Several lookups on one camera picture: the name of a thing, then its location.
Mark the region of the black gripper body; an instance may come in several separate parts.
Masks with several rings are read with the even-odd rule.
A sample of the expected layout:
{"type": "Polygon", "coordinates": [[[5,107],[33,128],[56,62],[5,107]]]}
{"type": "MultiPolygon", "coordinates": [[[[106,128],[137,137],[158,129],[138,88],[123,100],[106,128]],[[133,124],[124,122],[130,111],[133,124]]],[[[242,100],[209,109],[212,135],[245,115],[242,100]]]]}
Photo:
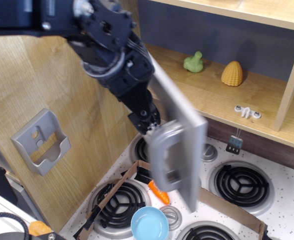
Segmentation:
{"type": "Polygon", "coordinates": [[[153,77],[154,67],[144,46],[132,46],[123,50],[115,65],[109,70],[82,62],[85,72],[124,105],[146,122],[149,106],[155,106],[148,84],[153,77]]]}

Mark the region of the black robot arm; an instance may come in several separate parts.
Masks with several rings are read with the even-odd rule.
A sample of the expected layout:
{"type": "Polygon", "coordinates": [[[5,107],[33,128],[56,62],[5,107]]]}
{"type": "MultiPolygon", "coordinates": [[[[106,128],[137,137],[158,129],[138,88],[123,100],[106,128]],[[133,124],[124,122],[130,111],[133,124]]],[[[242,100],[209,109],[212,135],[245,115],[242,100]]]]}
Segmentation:
{"type": "Polygon", "coordinates": [[[65,38],[84,71],[129,108],[145,135],[160,114],[148,90],[155,69],[135,26],[117,0],[0,0],[0,36],[65,38]]]}

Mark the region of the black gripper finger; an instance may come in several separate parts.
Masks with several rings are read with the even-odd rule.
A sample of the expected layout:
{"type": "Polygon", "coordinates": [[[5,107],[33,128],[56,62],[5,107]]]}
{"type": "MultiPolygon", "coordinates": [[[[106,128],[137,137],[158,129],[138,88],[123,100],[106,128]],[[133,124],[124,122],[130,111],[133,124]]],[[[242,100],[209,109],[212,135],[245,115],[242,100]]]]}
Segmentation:
{"type": "Polygon", "coordinates": [[[135,128],[138,130],[138,132],[142,135],[146,135],[147,131],[149,130],[149,125],[142,121],[135,113],[131,113],[128,115],[128,118],[130,119],[131,123],[135,126],[135,128]]]}
{"type": "Polygon", "coordinates": [[[155,127],[160,125],[161,123],[160,113],[156,106],[148,107],[146,122],[148,127],[155,127]]]}

